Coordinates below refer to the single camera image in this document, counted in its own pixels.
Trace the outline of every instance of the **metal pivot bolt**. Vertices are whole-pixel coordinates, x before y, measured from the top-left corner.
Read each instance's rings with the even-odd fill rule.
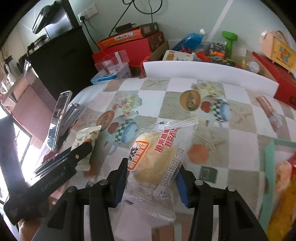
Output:
[[[100,180],[99,184],[102,185],[102,186],[105,186],[105,185],[108,184],[108,180],[107,179]]]
[[[76,190],[76,187],[70,186],[68,187],[67,192],[74,192],[75,190]]]
[[[227,188],[230,192],[235,192],[235,190],[236,190],[234,187],[231,187],[231,186],[228,186]]]
[[[202,186],[203,185],[203,181],[202,180],[196,180],[194,183],[197,186]]]

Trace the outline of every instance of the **small snack packet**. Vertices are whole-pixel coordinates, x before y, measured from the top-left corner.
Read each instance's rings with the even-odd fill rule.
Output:
[[[74,144],[72,145],[71,150],[75,149],[76,147],[80,146],[84,142],[89,142],[92,144],[92,147],[94,149],[94,144],[96,139],[98,138],[98,135],[100,133],[101,126],[95,126],[95,127],[87,127],[85,129],[82,129],[78,131],[76,135],[76,139]],[[91,153],[89,153],[85,158],[81,159],[76,166],[77,171],[89,171],[91,166],[89,165],[89,160],[91,158]]]
[[[168,186],[174,181],[186,155],[197,118],[160,122],[135,135],[128,158],[125,201],[141,206],[152,216],[173,221],[173,195]]]

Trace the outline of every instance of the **transparent plastic packaging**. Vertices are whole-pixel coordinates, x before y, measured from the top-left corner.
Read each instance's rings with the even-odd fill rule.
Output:
[[[174,221],[174,181],[188,143],[198,124],[190,116],[170,122],[160,122],[135,134],[128,160],[128,182],[123,200],[144,212]]]

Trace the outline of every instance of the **green dumbbell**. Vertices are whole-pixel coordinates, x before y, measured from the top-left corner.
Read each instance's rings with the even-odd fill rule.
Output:
[[[222,31],[222,37],[226,38],[226,57],[231,58],[232,41],[237,41],[237,35],[231,32]]]

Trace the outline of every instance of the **wall outlet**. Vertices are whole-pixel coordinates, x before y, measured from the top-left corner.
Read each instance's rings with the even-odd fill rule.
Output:
[[[96,4],[94,2],[86,8],[86,13],[89,18],[98,13]]]
[[[81,13],[78,14],[78,19],[80,20],[80,17],[84,16],[85,20],[89,18],[89,16],[87,15],[86,9],[83,10]]]

